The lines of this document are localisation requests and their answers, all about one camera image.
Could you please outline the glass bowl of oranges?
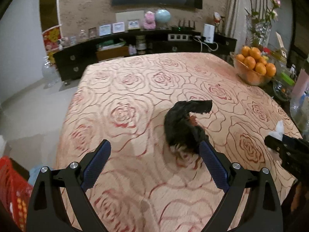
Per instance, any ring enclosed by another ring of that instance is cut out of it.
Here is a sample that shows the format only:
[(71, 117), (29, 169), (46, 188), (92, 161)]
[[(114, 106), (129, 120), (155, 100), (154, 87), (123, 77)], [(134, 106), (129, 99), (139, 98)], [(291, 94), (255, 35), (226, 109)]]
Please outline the glass bowl of oranges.
[(277, 69), (257, 47), (243, 46), (240, 53), (230, 52), (238, 76), (252, 86), (263, 86), (276, 75)]

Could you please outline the red plastic mesh basket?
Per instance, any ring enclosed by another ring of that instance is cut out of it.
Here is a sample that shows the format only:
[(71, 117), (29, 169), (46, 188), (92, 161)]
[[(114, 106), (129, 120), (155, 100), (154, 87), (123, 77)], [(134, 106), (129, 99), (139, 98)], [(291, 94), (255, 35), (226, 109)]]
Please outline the red plastic mesh basket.
[(28, 205), (33, 187), (13, 167), (9, 157), (1, 157), (1, 203), (20, 231), (26, 231)]

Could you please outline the large clear glass jar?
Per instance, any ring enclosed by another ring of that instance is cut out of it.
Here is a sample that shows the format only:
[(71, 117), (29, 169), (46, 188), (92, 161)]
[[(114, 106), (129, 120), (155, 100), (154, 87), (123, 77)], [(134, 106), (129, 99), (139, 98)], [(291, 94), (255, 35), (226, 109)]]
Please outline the large clear glass jar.
[(52, 64), (49, 60), (48, 56), (44, 57), (44, 63), (41, 70), (47, 88), (52, 87), (58, 82), (60, 82), (60, 75), (55, 65)]

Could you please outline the glass flower vase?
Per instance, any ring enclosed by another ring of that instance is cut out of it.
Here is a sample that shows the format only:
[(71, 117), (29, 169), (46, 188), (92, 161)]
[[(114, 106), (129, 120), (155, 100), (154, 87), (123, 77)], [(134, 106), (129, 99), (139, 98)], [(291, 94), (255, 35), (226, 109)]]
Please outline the glass flower vase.
[(260, 21), (259, 18), (246, 16), (246, 39), (245, 45), (256, 47), (260, 51), (267, 46), (271, 31), (271, 24), (267, 21)]

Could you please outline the white router box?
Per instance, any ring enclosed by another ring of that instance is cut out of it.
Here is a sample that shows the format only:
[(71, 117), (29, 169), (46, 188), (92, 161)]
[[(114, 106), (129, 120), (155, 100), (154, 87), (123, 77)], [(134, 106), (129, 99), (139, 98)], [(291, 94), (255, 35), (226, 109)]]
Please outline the white router box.
[(203, 37), (204, 42), (212, 44), (214, 40), (215, 26), (210, 24), (204, 24)]

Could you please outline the framed picture white left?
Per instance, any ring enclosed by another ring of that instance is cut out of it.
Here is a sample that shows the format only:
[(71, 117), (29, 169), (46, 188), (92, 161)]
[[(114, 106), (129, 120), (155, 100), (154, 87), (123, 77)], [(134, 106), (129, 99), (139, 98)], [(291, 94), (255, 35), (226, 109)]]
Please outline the framed picture white left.
[(106, 36), (106, 35), (111, 35), (112, 34), (112, 25), (107, 24), (107, 25), (101, 25), (99, 26), (99, 36)]

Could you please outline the framed picture white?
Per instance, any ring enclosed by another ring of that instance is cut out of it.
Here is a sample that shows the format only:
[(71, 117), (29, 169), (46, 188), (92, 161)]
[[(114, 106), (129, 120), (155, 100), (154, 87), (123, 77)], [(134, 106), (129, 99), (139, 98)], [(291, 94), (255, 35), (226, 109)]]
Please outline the framed picture white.
[(106, 35), (111, 35), (112, 34), (112, 25), (107, 24), (107, 25), (101, 25), (99, 26), (99, 36), (106, 36)]
[(135, 19), (135, 20), (129, 20), (127, 22), (127, 29), (128, 30), (139, 30), (140, 29), (140, 20)]
[(113, 30), (113, 34), (125, 32), (125, 23), (124, 22), (113, 23), (112, 30)]

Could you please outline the framed picture white middle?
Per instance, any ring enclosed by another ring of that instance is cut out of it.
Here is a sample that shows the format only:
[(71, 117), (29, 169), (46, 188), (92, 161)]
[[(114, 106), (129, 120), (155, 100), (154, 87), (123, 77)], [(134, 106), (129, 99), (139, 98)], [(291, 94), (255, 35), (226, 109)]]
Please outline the framed picture white middle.
[(112, 30), (113, 30), (113, 34), (125, 32), (125, 23), (124, 22), (113, 23)]

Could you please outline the white power strip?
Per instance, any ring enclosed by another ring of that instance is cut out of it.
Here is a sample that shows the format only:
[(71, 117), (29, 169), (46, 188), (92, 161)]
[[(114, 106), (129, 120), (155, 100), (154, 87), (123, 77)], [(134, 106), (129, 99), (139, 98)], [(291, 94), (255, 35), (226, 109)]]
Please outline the white power strip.
[(168, 34), (168, 41), (189, 41), (190, 35), (186, 34)]

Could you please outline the framed picture white right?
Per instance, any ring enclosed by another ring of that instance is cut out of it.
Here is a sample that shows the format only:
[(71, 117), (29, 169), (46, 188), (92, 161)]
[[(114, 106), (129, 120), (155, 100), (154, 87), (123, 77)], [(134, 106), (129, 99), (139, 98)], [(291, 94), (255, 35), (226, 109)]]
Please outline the framed picture white right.
[(135, 19), (135, 20), (129, 20), (127, 22), (127, 29), (128, 30), (139, 30), (140, 29), (140, 20)]

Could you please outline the black wifi router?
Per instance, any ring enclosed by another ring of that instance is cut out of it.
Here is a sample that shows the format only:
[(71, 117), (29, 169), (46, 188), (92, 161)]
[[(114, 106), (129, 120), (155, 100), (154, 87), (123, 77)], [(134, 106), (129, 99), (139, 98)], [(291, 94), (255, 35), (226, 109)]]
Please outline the black wifi router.
[(174, 31), (190, 31), (190, 30), (195, 30), (195, 21), (188, 20), (186, 21), (185, 19), (179, 20), (178, 24), (176, 26), (171, 26), (171, 30)]

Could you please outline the pink plush toy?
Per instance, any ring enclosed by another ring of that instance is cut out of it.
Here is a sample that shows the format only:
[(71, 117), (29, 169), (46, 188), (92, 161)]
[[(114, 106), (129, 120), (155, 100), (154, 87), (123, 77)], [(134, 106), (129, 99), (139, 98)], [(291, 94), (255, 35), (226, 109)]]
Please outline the pink plush toy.
[(156, 28), (155, 14), (153, 12), (147, 11), (145, 13), (143, 20), (143, 28), (145, 30), (151, 30)]

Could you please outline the light blue globe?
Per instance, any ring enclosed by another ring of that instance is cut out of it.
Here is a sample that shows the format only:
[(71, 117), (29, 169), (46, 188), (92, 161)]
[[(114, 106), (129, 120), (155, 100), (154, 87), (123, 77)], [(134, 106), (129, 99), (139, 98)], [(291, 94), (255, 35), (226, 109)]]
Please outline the light blue globe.
[(171, 19), (171, 14), (166, 9), (158, 9), (154, 15), (155, 21), (158, 24), (167, 24)]

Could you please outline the small dark photo frame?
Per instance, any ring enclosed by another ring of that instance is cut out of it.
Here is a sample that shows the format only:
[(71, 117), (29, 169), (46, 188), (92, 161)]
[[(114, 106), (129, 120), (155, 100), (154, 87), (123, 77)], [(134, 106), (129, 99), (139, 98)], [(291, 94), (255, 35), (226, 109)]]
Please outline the small dark photo frame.
[(90, 39), (96, 38), (96, 37), (97, 37), (97, 29), (96, 29), (96, 27), (90, 28), (90, 29), (88, 30), (88, 37), (89, 37)]

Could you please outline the red festive wall poster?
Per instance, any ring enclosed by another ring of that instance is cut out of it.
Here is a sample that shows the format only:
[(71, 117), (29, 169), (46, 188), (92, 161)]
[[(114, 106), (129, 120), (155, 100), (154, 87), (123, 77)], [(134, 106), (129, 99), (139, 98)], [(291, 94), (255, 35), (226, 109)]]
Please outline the red festive wall poster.
[(53, 55), (59, 51), (58, 40), (61, 39), (60, 25), (53, 26), (42, 32), (46, 54), (52, 64), (55, 64)]

